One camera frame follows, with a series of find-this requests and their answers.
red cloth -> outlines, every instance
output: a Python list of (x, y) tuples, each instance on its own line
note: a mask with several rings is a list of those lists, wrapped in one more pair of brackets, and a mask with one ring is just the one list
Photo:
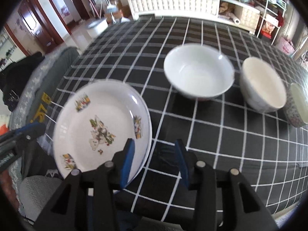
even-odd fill
[(280, 11), (278, 11), (277, 20), (278, 20), (278, 26), (279, 27), (284, 25), (284, 20), (283, 20), (283, 17), (282, 17), (282, 13)]

white metal rack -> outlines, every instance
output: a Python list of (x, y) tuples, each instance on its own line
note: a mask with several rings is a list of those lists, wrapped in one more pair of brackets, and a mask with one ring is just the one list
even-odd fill
[[(258, 5), (260, 5), (261, 7), (264, 8), (264, 14), (263, 15), (260, 14), (260, 17), (262, 18), (262, 21), (261, 21), (261, 24), (260, 24), (260, 27), (259, 27), (259, 30), (258, 30), (258, 33), (257, 33), (257, 37), (259, 37), (259, 34), (261, 32), (261, 28), (262, 28), (263, 22), (266, 20), (265, 19), (266, 18), (266, 13), (269, 11), (270, 13), (274, 14), (275, 16), (278, 16), (278, 14), (268, 8), (268, 4), (270, 3), (269, 0), (266, 0), (266, 5), (263, 5), (262, 3), (260, 3), (260, 2), (258, 2), (256, 0), (254, 0), (254, 1), (255, 1), (255, 3), (257, 3)], [(283, 0), (280, 0), (280, 2), (281, 2), (282, 5), (280, 5), (279, 3), (277, 3), (275, 5), (282, 9), (282, 17), (284, 17), (285, 16), (285, 12), (286, 12), (286, 2), (284, 2)], [(274, 38), (272, 40), (272, 44), (271, 45), (273, 45), (273, 43), (274, 43), (274, 41), (275, 41), (275, 39), (277, 37), (277, 34), (278, 34), (279, 30), (280, 30), (280, 26), (275, 26), (275, 27), (277, 28), (277, 30), (276, 30), (276, 34), (275, 34), (275, 36), (274, 36)]]

metal screw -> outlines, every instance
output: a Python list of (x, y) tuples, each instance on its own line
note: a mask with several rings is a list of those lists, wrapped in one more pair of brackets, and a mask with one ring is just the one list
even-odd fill
[(196, 162), (197, 167), (205, 167), (205, 162), (204, 161), (197, 161)]
[(105, 167), (113, 167), (113, 162), (112, 161), (106, 161)]
[(234, 176), (236, 176), (236, 175), (238, 175), (238, 174), (240, 173), (239, 170), (236, 169), (236, 168), (232, 168), (232, 169), (230, 170), (230, 172), (231, 172), (231, 174), (233, 174)]
[(73, 169), (71, 174), (72, 174), (72, 176), (77, 176), (77, 175), (79, 175), (79, 172), (80, 172), (79, 169)]

floral decal on plate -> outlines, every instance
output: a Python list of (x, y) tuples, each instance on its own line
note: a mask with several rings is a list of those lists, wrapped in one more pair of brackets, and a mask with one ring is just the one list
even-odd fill
[(72, 170), (72, 169), (77, 168), (75, 160), (70, 154), (62, 155), (62, 158), (64, 160), (64, 164), (65, 164), (64, 168), (65, 169)]
[(91, 131), (92, 139), (89, 139), (92, 150), (96, 150), (100, 144), (111, 145), (114, 142), (115, 135), (110, 133), (104, 123), (95, 116), (94, 119), (90, 119), (93, 130)]
[(90, 104), (90, 98), (84, 94), (79, 100), (75, 101), (76, 111), (79, 112)]
[(135, 129), (135, 136), (136, 139), (139, 139), (142, 137), (141, 131), (142, 131), (142, 124), (141, 124), (141, 116), (134, 116), (134, 129)]

bowl rim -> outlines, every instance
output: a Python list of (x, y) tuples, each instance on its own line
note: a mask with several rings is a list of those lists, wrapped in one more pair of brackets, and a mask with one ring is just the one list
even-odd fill
[(266, 100), (263, 96), (262, 96), (262, 94), (260, 94), (257, 90), (256, 90), (256, 88), (255, 88), (255, 86), (253, 86), (253, 84), (251, 84), (249, 81), (249, 84), (250, 84), (250, 86), (253, 88), (253, 90), (254, 90), (254, 92), (265, 102), (265, 103), (267, 103), (268, 105), (270, 105), (272, 108), (275, 108), (275, 109), (281, 109), (285, 104), (286, 104), (286, 102), (287, 102), (287, 91), (286, 91), (286, 88), (285, 88), (285, 86), (284, 86), (284, 84), (283, 84), (283, 81), (282, 81), (282, 79), (280, 78), (280, 76), (279, 76), (279, 74), (276, 72), (276, 70), (275, 69), (273, 69), (272, 68), (272, 66), (269, 64), (269, 63), (267, 63), (266, 61), (264, 61), (264, 60), (262, 60), (261, 58), (258, 58), (258, 57), (255, 57), (255, 56), (250, 56), (250, 57), (248, 57), (248, 58), (246, 58), (244, 61), (243, 61), (243, 64), (242, 64), (242, 67), (241, 67), (241, 73), (243, 74), (243, 75), (247, 75), (247, 72), (245, 72), (245, 63), (247, 63), (246, 62), (246, 60), (248, 60), (248, 59), (256, 59), (256, 60), (258, 60), (258, 61), (260, 61), (260, 62), (262, 62), (263, 64), (265, 64), (266, 66), (268, 66), (273, 72), (274, 72), (274, 74), (276, 74), (274, 77), (276, 77), (277, 78), (277, 81), (280, 83), (280, 85), (281, 85), (281, 87), (282, 87), (282, 89), (283, 89), (283, 91), (284, 91), (284, 100), (283, 100), (283, 103), (281, 103), (279, 106), (275, 106), (275, 105), (273, 105), (271, 102), (269, 102), (268, 100)]
[(294, 97), (293, 97), (293, 93), (292, 93), (291, 87), (296, 88), (296, 90), (305, 98), (305, 95), (303, 94), (303, 88), (302, 88), (301, 85), (297, 84), (296, 82), (292, 82), (292, 83), (290, 84), (289, 91), (290, 91), (290, 93), (291, 93), (291, 95), (292, 95), (294, 105), (295, 105), (295, 107), (296, 107), (296, 110), (297, 110), (298, 114), (299, 114), (300, 117), (301, 117), (301, 120), (303, 121), (304, 124), (308, 124), (308, 121), (305, 121), (305, 120), (304, 120), (304, 118), (302, 117), (302, 115), (300, 114), (300, 112), (299, 112), (299, 110), (298, 110), (298, 107), (297, 107), (296, 102), (295, 102)]
[[(226, 63), (228, 63), (231, 67), (231, 70), (232, 70), (232, 81), (230, 82), (230, 84), (228, 84), (228, 86), (226, 86), (226, 88), (222, 91), (220, 91), (219, 93), (216, 93), (214, 95), (199, 95), (199, 94), (195, 94), (195, 93), (190, 93), (190, 92), (187, 92), (181, 88), (179, 88), (177, 85), (174, 84), (174, 82), (172, 81), (172, 79), (170, 79), (170, 77), (168, 76), (167, 72), (166, 72), (166, 59), (168, 57), (168, 55), (174, 53), (177, 49), (179, 48), (183, 48), (183, 47), (187, 47), (187, 46), (197, 46), (197, 47), (202, 47), (202, 48), (206, 48), (206, 49), (209, 49), (210, 51), (214, 51), (214, 52), (217, 52), (218, 55), (222, 55), (223, 58), (226, 59)], [(219, 95), (222, 95), (223, 93), (225, 93), (226, 91), (229, 90), (229, 88), (231, 88), (231, 86), (234, 84), (234, 81), (235, 81), (235, 71), (234, 71), (234, 66), (232, 64), (232, 62), (230, 61), (230, 59), (222, 52), (219, 52), (216, 48), (213, 48), (212, 46), (209, 46), (209, 45), (201, 45), (201, 44), (198, 44), (198, 43), (185, 43), (185, 44), (182, 44), (182, 45), (179, 45), (179, 46), (176, 46), (175, 48), (173, 48), (168, 54), (167, 56), (165, 57), (164, 59), (164, 74), (167, 78), (167, 80), (170, 82), (170, 84), (176, 88), (176, 90), (178, 90), (179, 92), (183, 93), (183, 94), (186, 94), (188, 96), (191, 96), (191, 97), (195, 97), (195, 98), (215, 98)]]

